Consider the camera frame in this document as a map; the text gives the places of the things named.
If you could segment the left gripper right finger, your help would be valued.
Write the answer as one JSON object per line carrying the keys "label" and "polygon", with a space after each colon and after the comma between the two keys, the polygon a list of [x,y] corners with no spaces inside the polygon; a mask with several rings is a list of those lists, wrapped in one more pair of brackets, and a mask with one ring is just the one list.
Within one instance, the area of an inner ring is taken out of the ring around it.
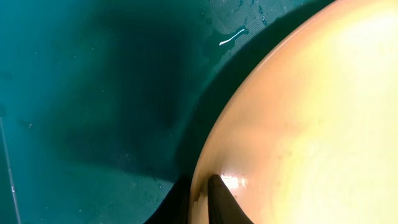
{"label": "left gripper right finger", "polygon": [[209,224],[253,224],[218,174],[208,179],[208,219]]}

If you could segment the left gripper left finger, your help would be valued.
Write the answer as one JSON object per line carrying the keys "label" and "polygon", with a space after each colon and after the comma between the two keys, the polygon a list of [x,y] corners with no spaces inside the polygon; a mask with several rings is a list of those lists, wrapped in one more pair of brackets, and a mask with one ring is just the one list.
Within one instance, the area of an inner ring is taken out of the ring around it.
{"label": "left gripper left finger", "polygon": [[144,224],[187,224],[192,180],[182,175]]}

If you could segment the yellow plate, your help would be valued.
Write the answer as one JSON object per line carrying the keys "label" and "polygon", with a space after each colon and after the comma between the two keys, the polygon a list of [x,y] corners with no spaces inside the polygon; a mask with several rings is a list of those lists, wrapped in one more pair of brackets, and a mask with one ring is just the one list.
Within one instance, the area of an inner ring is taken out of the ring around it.
{"label": "yellow plate", "polygon": [[397,224],[397,0],[335,1],[234,93],[191,186],[220,175],[254,223]]}

